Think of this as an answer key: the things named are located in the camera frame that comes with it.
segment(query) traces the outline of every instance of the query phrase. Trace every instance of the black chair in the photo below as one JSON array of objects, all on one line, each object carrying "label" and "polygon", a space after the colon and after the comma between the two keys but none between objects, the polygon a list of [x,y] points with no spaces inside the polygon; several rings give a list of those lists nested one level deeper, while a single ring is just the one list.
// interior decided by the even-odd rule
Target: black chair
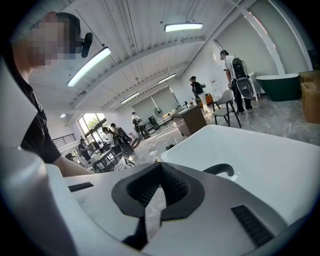
[{"label": "black chair", "polygon": [[[221,104],[225,104],[226,108],[220,108],[219,105]],[[213,103],[213,113],[212,115],[214,116],[214,121],[215,121],[215,124],[217,125],[217,117],[224,117],[224,120],[227,122],[228,126],[230,127],[230,112],[229,112],[229,107],[228,107],[228,104],[230,104],[233,112],[234,112],[234,115],[236,117],[236,120],[238,121],[238,124],[241,128],[241,124],[240,124],[240,121],[239,121],[239,118],[237,116],[237,113],[235,111],[235,108],[233,106],[233,103],[232,103],[232,95],[231,95],[231,91],[228,89],[228,90],[225,90],[221,96],[220,99],[216,100],[214,103]]]}]

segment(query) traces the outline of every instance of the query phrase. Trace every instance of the gray tiled floor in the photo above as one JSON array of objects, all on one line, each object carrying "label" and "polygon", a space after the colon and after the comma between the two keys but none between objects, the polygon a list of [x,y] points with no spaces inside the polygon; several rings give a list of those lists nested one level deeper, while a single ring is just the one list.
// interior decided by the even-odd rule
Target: gray tiled floor
[{"label": "gray tiled floor", "polygon": [[[259,102],[251,102],[253,112],[240,115],[239,120],[242,129],[266,133],[320,146],[320,124],[308,123],[302,111],[301,100],[270,101],[266,96],[259,99]],[[215,118],[211,113],[204,113],[208,125],[215,124]],[[239,128],[236,117],[230,114],[230,126]],[[223,117],[217,117],[218,125],[228,126]],[[132,155],[132,160],[137,164],[152,162],[150,152],[158,151],[158,155],[166,151],[170,144],[183,141],[179,130],[173,126],[173,121],[161,126],[152,137],[140,142]],[[159,188],[151,202],[145,209],[146,228],[148,238],[151,239],[160,226],[160,213],[166,207],[165,195],[162,188]]]}]

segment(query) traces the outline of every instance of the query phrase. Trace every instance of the freestanding bathtub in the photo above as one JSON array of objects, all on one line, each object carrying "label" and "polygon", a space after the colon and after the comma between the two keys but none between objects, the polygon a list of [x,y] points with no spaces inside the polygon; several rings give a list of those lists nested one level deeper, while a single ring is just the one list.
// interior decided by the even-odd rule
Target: freestanding bathtub
[{"label": "freestanding bathtub", "polygon": [[274,102],[299,99],[300,80],[298,74],[262,75],[255,79]]},{"label": "freestanding bathtub", "polygon": [[233,176],[218,176],[264,201],[289,225],[307,216],[317,201],[319,156],[320,146],[213,124],[161,154],[164,162],[199,171],[217,164],[231,165]]}]

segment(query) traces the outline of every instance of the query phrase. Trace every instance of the stand fan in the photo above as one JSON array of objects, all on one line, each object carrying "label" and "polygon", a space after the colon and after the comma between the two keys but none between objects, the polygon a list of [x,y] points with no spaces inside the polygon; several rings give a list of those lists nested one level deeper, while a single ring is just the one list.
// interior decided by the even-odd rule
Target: stand fan
[{"label": "stand fan", "polygon": [[158,118],[162,118],[163,120],[163,124],[166,125],[168,122],[165,122],[165,119],[163,117],[163,111],[160,107],[155,107],[154,108],[154,114],[158,117]]}]

